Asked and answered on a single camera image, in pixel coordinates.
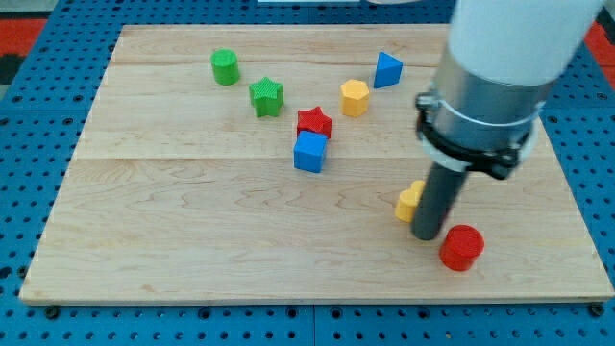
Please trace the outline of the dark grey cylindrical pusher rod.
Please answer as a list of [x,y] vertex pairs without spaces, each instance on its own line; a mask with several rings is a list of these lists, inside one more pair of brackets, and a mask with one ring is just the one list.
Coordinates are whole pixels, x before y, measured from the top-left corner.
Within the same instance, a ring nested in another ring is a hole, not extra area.
[[457,172],[436,162],[432,164],[410,222],[410,230],[415,237],[433,240],[438,236],[467,177],[467,171]]

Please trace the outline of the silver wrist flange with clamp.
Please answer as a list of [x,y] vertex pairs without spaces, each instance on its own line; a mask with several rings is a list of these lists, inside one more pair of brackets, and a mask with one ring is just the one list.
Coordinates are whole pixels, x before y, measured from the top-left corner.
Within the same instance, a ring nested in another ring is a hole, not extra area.
[[429,176],[507,179],[534,146],[534,122],[552,86],[486,79],[445,49],[429,90],[415,100],[416,133],[433,160]]

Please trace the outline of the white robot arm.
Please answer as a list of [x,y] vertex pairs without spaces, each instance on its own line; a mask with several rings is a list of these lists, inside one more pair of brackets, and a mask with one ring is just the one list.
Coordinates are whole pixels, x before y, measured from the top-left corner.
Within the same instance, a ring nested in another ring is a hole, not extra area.
[[532,150],[534,121],[603,0],[465,0],[416,97],[417,135],[433,164],[410,223],[435,238],[471,172],[505,180]]

